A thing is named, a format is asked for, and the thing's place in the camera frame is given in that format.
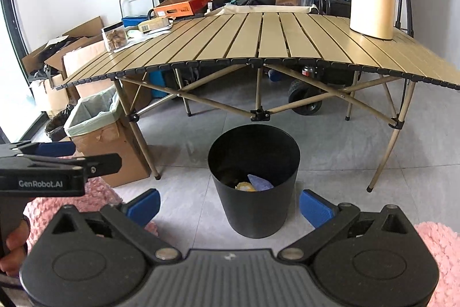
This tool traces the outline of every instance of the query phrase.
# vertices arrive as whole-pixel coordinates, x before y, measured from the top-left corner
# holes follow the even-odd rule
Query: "black plastic joint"
[[[260,109],[253,109],[251,113],[255,115],[251,117],[251,121],[270,121],[270,112],[264,111],[262,107]]]
[[[133,112],[131,112],[129,115],[128,115],[128,119],[129,119],[129,122],[130,123],[137,123],[140,119],[139,115],[137,114],[136,110],[134,110]]]
[[[400,121],[397,117],[392,117],[392,120],[396,122],[396,125],[388,124],[390,128],[401,130],[404,126],[404,121]]]

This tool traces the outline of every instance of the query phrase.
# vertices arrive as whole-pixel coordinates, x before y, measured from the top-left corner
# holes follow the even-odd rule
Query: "metal screw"
[[[286,260],[299,260],[303,257],[304,252],[297,247],[288,247],[281,251],[281,257]]]
[[[173,260],[179,256],[179,251],[172,247],[164,247],[155,252],[155,256],[161,260]]]

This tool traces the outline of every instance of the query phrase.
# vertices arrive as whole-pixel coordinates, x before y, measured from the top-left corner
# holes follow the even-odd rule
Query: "folding table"
[[[169,34],[117,53],[106,52],[95,57],[70,76],[59,89],[106,78],[112,79],[139,146],[156,178],[160,176],[137,121],[143,113],[168,100],[177,96],[183,98],[188,115],[190,100],[245,116],[252,121],[268,121],[278,112],[337,96],[349,103],[346,119],[350,118],[352,105],[357,105],[394,129],[380,165],[367,188],[367,191],[371,192],[403,128],[415,83],[425,82],[460,90],[460,72],[400,30],[394,30],[392,40],[383,41],[356,33],[349,25],[350,20],[346,18],[293,12],[224,14],[180,21],[173,25]],[[294,64],[331,66],[354,71],[353,85],[344,89],[334,89],[294,71],[291,69]],[[223,68],[183,86],[179,68],[216,65]],[[190,93],[191,90],[246,65],[258,69],[254,110],[245,111]],[[260,92],[264,66],[316,86],[323,93],[265,110],[262,107]],[[179,89],[153,85],[146,80],[149,72],[159,69],[173,69]],[[379,77],[357,83],[360,71],[376,73]],[[143,73],[143,80],[129,78],[135,73]],[[404,85],[399,112],[386,85],[398,79],[405,79],[406,83],[409,83]],[[122,82],[157,89],[169,95],[137,111],[128,101]],[[392,112],[390,116],[355,99],[356,91],[376,85],[382,85],[385,90]]]

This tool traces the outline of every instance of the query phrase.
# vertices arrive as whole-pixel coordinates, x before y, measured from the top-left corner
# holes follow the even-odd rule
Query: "black wheel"
[[[321,94],[321,90],[313,85],[300,80],[294,80],[289,87],[289,103],[300,101]],[[310,103],[305,106],[293,108],[292,110],[299,115],[309,116],[315,114],[322,105],[323,101]]]

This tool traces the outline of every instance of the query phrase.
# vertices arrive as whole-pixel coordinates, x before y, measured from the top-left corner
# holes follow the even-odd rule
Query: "human hand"
[[[27,255],[24,244],[29,234],[29,225],[26,220],[23,220],[6,238],[6,246],[11,252],[0,259],[0,269],[10,277],[19,275],[19,269]]]

